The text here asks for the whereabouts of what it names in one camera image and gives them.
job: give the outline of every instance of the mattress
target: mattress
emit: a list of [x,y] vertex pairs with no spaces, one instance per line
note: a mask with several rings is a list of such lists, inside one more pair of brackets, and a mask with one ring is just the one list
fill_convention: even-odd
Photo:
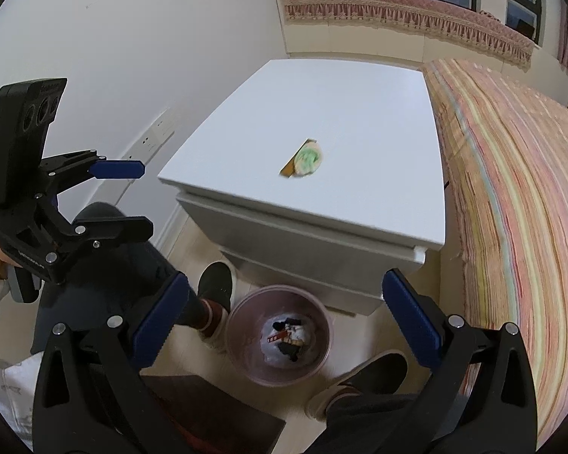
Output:
[[537,394],[538,444],[568,413],[568,110],[486,67],[424,66],[456,217],[444,307],[516,322]]

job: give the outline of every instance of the shoe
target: shoe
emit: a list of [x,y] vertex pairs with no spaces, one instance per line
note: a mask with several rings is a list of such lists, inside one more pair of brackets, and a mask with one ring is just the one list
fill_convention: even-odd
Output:
[[198,297],[215,302],[223,308],[217,329],[212,335],[207,338],[199,333],[204,344],[219,353],[225,353],[225,327],[231,312],[236,281],[236,268],[228,261],[217,261],[206,267],[198,282]]
[[399,350],[387,350],[358,365],[351,372],[336,379],[324,391],[316,394],[305,406],[305,414],[321,422],[326,421],[326,411],[338,396],[356,394],[393,394],[404,382],[408,362]]

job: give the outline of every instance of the black shoe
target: black shoe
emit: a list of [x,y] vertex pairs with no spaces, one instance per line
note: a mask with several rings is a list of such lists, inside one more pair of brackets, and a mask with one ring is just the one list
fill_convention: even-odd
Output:
[[236,286],[236,273],[222,261],[209,264],[198,283],[198,297],[216,302],[231,312],[231,297]]
[[335,396],[346,389],[362,394],[393,394],[404,382],[407,372],[408,363],[401,351],[379,353],[311,398],[305,406],[305,414],[314,420],[326,421],[326,408]]

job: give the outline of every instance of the person's leg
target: person's leg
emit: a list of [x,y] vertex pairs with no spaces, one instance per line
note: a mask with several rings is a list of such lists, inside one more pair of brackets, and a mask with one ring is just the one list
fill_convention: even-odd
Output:
[[369,454],[395,428],[415,395],[396,395],[407,362],[397,350],[381,353],[312,398],[308,416],[326,430],[304,454]]
[[[116,207],[106,203],[93,203],[76,216],[74,223],[84,218],[116,216],[123,216]],[[222,268],[215,268],[216,271],[209,269],[206,269],[209,277],[204,278],[203,275],[205,282],[215,283],[222,280],[225,283],[217,285],[215,289],[209,286],[206,288],[207,285],[204,285],[206,299],[223,302],[228,309],[235,278],[229,276],[227,296],[222,290],[228,286]],[[66,323],[71,329],[83,330],[101,326],[110,316],[125,316],[141,297],[156,293],[175,271],[149,242],[123,244],[82,258],[68,272],[65,284],[44,285],[31,353],[44,350],[56,323]],[[226,312],[221,312],[220,308],[216,303],[212,303],[212,308],[209,308],[205,301],[190,293],[177,324],[194,327],[201,330],[205,338],[211,338],[221,317],[227,315]]]

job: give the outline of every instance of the bed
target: bed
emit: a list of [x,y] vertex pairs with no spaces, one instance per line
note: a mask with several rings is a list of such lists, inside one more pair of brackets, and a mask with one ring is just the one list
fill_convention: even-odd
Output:
[[568,110],[474,63],[423,72],[449,181],[440,306],[519,325],[540,446],[568,414]]

